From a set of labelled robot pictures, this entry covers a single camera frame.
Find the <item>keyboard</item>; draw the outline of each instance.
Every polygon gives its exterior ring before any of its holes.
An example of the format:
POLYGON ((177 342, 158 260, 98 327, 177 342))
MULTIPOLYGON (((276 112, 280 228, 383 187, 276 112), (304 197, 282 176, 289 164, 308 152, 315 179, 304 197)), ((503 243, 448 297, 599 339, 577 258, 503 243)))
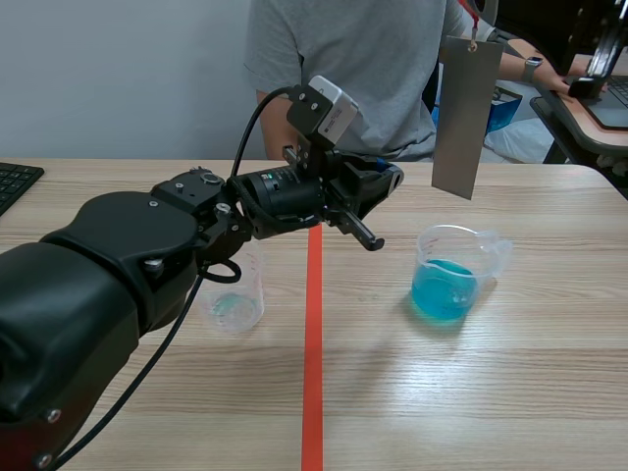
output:
POLYGON ((43 169, 0 163, 0 216, 43 175, 43 169))
POLYGON ((628 76, 614 76, 608 80, 608 91, 628 108, 628 76))

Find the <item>empty measuring cup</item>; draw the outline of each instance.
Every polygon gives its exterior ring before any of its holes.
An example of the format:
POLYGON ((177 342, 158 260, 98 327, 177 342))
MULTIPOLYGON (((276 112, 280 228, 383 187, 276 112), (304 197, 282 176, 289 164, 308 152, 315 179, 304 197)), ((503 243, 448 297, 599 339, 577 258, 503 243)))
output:
MULTIPOLYGON (((209 323, 220 331, 235 334, 252 329, 264 314, 263 252, 255 241, 242 246, 232 257, 242 271, 239 282, 220 285, 205 282, 199 294, 200 307, 209 323)), ((216 275, 233 273, 224 266, 210 267, 216 275)))
POLYGON ((462 319, 508 264, 512 242, 495 231, 433 226, 419 236, 412 299, 430 318, 462 319))

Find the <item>blue liquid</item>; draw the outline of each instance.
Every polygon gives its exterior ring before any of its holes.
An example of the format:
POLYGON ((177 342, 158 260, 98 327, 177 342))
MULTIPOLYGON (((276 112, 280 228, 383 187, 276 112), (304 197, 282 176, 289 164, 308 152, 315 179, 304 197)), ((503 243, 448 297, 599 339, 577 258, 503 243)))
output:
POLYGON ((462 319, 478 298, 478 282, 469 270, 446 260, 430 260, 439 267, 421 265, 412 282, 412 299, 429 317, 440 321, 462 319))

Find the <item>black cable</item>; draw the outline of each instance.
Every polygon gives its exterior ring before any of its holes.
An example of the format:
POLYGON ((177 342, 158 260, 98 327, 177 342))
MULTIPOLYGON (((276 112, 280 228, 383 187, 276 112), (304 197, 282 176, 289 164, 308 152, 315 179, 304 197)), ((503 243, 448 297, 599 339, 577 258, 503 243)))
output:
POLYGON ((264 108, 266 108, 268 104, 271 101, 273 101, 275 98, 277 98, 278 96, 289 95, 292 90, 293 90, 292 86, 285 86, 275 91, 271 91, 268 95, 266 95, 266 97, 264 97, 264 99, 259 103, 259 105, 257 105, 257 108, 255 108, 255 112, 253 113, 253 116, 251 116, 251 119, 249 120, 248 125, 246 125, 246 129, 244 130, 244 134, 242 135, 242 140, 239 143, 239 148, 237 149, 237 154, 235 155, 234 166, 232 167, 232 177, 235 177, 237 175, 237 171, 239 170, 239 164, 242 161, 242 156, 244 155, 244 149, 246 148, 246 143, 248 142, 248 139, 250 138, 251 133, 253 132, 255 123, 257 123, 257 120, 261 116, 262 111, 264 111, 264 108))
POLYGON ((223 263, 219 263, 218 265, 223 265, 229 268, 232 272, 234 272, 234 274, 231 277, 226 277, 224 275, 209 273, 208 271, 201 271, 198 276, 208 282, 221 283, 223 285, 232 285, 239 282, 242 278, 242 270, 233 260, 225 260, 223 263))
POLYGON ((185 301, 185 305, 183 306, 183 311, 181 315, 177 318, 177 321, 175 321, 175 325, 170 330, 170 332, 168 332, 168 335, 166 336, 164 341, 162 341, 161 345, 159 345, 159 348, 157 348, 157 351, 155 351, 155 353, 150 358, 148 363, 144 365, 144 367, 139 372, 139 374, 135 377, 131 385, 120 396, 120 398, 116 401, 116 403, 111 406, 111 408, 98 421, 98 423, 92 427, 92 429, 89 432, 87 432, 68 451, 66 451, 61 456, 59 456, 59 458, 55 461, 54 466, 52 467, 52 471, 57 471, 59 468, 64 466, 68 461, 74 458, 79 452, 81 452, 87 445, 89 445, 89 443, 92 440, 94 440, 107 425, 109 425, 109 423, 114 419, 114 417, 116 417, 118 412, 120 412, 120 410, 125 406, 127 401, 131 398, 132 394, 135 392, 135 390, 137 390, 139 385, 141 385, 142 381, 144 381, 146 376, 148 376, 148 373, 150 373, 150 371, 153 369, 155 364, 159 361, 159 359, 164 354, 166 349, 170 346, 170 343, 173 341, 173 339, 175 338, 175 335, 181 328, 181 325, 183 324, 183 321, 185 320, 185 316, 187 316, 187 313, 189 312, 189 308, 191 307, 192 302, 194 301, 194 298, 198 294, 198 290, 200 289, 200 286, 202 283, 203 283, 203 278, 199 276, 194 282, 194 285, 192 286, 191 292, 189 293, 189 296, 187 297, 187 300, 185 301))

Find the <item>person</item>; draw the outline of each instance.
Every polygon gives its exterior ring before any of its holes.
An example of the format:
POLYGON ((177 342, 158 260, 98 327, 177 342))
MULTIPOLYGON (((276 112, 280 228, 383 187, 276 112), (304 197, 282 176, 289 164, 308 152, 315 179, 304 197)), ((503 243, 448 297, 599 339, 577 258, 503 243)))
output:
MULTIPOLYGON (((244 69, 261 101, 272 90, 323 76, 348 93, 360 113, 339 142, 343 151, 388 159, 431 156, 436 129, 422 94, 448 35, 467 14, 456 0, 253 0, 244 69)), ((504 54, 499 78, 522 80, 525 61, 504 54)), ((578 64, 570 75, 583 75, 578 64)), ((534 71, 542 86, 567 92, 551 65, 534 71)), ((273 100, 261 116, 270 159, 283 159, 297 134, 273 100)))

